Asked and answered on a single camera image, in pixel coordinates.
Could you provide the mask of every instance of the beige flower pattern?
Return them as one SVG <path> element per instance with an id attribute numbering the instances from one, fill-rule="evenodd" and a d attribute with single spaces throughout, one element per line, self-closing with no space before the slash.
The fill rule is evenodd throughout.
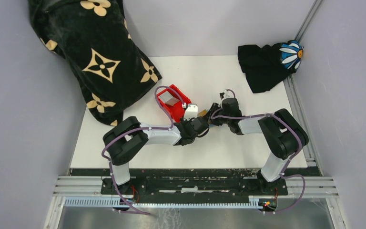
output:
<path id="1" fill-rule="evenodd" d="M 120 62 L 107 59 L 92 49 L 91 62 L 82 71 L 95 73 L 113 83 L 113 73 Z"/>
<path id="2" fill-rule="evenodd" d="M 116 121 L 114 121 L 114 122 L 112 122 L 112 123 L 110 123 L 110 125 L 112 125 L 112 126 L 117 126 L 117 120 Z"/>
<path id="3" fill-rule="evenodd" d="M 81 1 L 81 6 L 87 10 L 93 9 L 93 11 L 99 16 L 106 16 L 107 10 L 111 6 L 108 0 L 86 0 Z"/>
<path id="4" fill-rule="evenodd" d="M 88 102 L 86 105 L 88 106 L 89 109 L 92 109 L 92 108 L 95 108 L 96 107 L 97 110 L 100 113 L 104 113 L 104 108 L 105 107 L 113 107 L 114 105 L 116 105 L 116 103 L 114 103 L 114 102 L 104 102 L 104 101 L 101 101 L 100 98 L 98 98 L 93 93 L 92 93 L 92 97 L 93 97 L 93 100 L 90 101 L 90 102 Z"/>
<path id="5" fill-rule="evenodd" d="M 56 47 L 57 47 L 57 43 L 53 40 L 49 40 L 47 41 L 47 43 L 44 42 L 44 40 L 42 38 L 40 38 L 40 41 L 45 45 L 45 47 L 50 50 L 53 51 Z"/>
<path id="6" fill-rule="evenodd" d="M 128 32 L 128 28 L 127 28 L 127 21 L 124 19 L 124 26 L 125 26 L 125 29 L 127 30 Z"/>
<path id="7" fill-rule="evenodd" d="M 147 71 L 144 76 L 141 79 L 141 83 L 143 82 L 147 82 L 149 79 L 153 80 L 155 83 L 158 82 L 158 76 L 155 74 L 155 71 L 153 70 L 154 66 L 150 67 L 147 62 L 145 62 L 142 58 L 141 58 L 142 64 L 145 68 L 145 70 Z"/>

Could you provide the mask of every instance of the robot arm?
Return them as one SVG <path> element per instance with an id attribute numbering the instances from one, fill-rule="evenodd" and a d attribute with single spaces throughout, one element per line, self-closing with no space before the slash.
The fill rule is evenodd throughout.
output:
<path id="1" fill-rule="evenodd" d="M 206 131 L 209 125 L 203 117 L 197 117 L 174 123 L 174 126 L 170 128 L 166 125 L 140 123 L 135 116 L 131 116 L 106 133 L 103 136 L 103 141 L 107 145 L 116 137 L 136 128 L 141 130 L 131 133 L 129 140 L 124 136 L 107 149 L 118 185 L 130 180 L 129 161 L 144 145 L 185 146 L 191 144 L 198 135 Z"/>
<path id="2" fill-rule="evenodd" d="M 112 160 L 117 185 L 130 180 L 128 162 L 144 145 L 184 146 L 191 144 L 195 138 L 209 128 L 209 124 L 216 126 L 227 124 L 231 132 L 237 135 L 263 134 L 271 153 L 257 177 L 262 189 L 274 185 L 279 180 L 280 172 L 288 162 L 290 155 L 298 149 L 296 138 L 273 117 L 261 115 L 257 118 L 244 118 L 236 98 L 229 97 L 226 93 L 222 93 L 220 96 L 222 102 L 214 103 L 204 117 L 182 119 L 180 123 L 174 123 L 173 128 L 140 123 L 136 117 L 131 116 L 106 133 L 103 137 L 105 145 L 130 130 L 142 129 L 130 134 L 130 140 L 127 141 L 126 137 L 123 137 L 107 150 Z M 301 140 L 302 147 L 308 144 L 309 139 L 306 132 L 286 109 L 281 109 L 274 114 L 295 131 Z"/>

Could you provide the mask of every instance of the metal grate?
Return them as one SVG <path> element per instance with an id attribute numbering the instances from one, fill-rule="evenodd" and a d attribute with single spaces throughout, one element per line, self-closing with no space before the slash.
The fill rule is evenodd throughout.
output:
<path id="1" fill-rule="evenodd" d="M 250 198 L 249 203 L 218 203 L 218 204 L 133 204 L 137 208 L 262 208 L 258 206 L 258 198 Z M 120 204 L 117 197 L 66 197 L 67 207 L 109 207 L 127 208 Z"/>
<path id="2" fill-rule="evenodd" d="M 112 197 L 67 197 L 67 207 L 125 207 L 120 205 L 120 198 Z"/>

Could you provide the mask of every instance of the gray panel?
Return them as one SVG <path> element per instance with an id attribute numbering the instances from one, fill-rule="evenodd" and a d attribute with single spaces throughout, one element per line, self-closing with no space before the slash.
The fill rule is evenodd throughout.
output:
<path id="1" fill-rule="evenodd" d="M 37 229 L 76 143 L 85 104 L 67 63 L 0 0 L 0 229 Z"/>
<path id="2" fill-rule="evenodd" d="M 236 55 L 293 39 L 314 0 L 129 0 L 132 39 L 149 56 Z"/>
<path id="3" fill-rule="evenodd" d="M 325 175 L 351 228 L 366 228 L 366 1 L 324 1 L 293 75 Z"/>
<path id="4" fill-rule="evenodd" d="M 280 199 L 279 208 L 292 203 Z M 266 215 L 254 209 L 148 208 L 152 216 L 126 215 L 111 208 L 64 207 L 60 229 L 332 229 L 325 199 L 302 200 L 291 211 Z"/>

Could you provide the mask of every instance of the black cloth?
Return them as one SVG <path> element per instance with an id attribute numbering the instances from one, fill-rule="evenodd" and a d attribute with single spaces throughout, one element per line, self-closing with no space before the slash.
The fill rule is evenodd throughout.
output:
<path id="1" fill-rule="evenodd" d="M 68 62 L 98 121 L 117 125 L 123 110 L 162 78 L 131 40 L 122 0 L 28 2 L 34 31 Z"/>
<path id="2" fill-rule="evenodd" d="M 238 47 L 238 60 L 253 93 L 269 91 L 299 67 L 303 47 L 296 41 Z"/>

